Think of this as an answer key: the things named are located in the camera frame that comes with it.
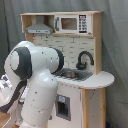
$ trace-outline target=countertop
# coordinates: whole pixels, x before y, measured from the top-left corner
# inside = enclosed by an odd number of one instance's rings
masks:
[[[97,75],[92,75],[84,81],[75,81],[65,78],[56,77],[59,83],[68,84],[84,89],[98,89],[110,86],[114,82],[114,76],[108,72],[101,71]]]

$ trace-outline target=white robot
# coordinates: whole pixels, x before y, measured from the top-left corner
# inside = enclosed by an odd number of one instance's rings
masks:
[[[16,110],[27,85],[29,90],[21,112],[20,128],[45,128],[58,89],[57,80],[51,73],[61,70],[63,65],[63,54],[57,49],[36,47],[28,41],[16,45],[5,61],[8,82],[0,84],[0,111]]]

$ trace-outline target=floor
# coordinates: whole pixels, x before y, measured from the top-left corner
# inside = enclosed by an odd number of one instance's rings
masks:
[[[9,114],[4,114],[0,112],[0,128],[7,122],[9,119]]]

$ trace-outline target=microwave door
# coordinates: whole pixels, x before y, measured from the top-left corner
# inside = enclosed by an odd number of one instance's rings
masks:
[[[79,33],[78,15],[59,15],[56,22],[56,33]]]

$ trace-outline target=play kitchen cabinet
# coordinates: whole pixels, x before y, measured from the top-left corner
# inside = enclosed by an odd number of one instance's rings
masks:
[[[102,12],[26,13],[21,19],[26,40],[59,49],[65,59],[54,74],[59,85],[48,128],[105,128],[105,87],[114,77],[102,71]],[[64,71],[79,78],[63,77]]]

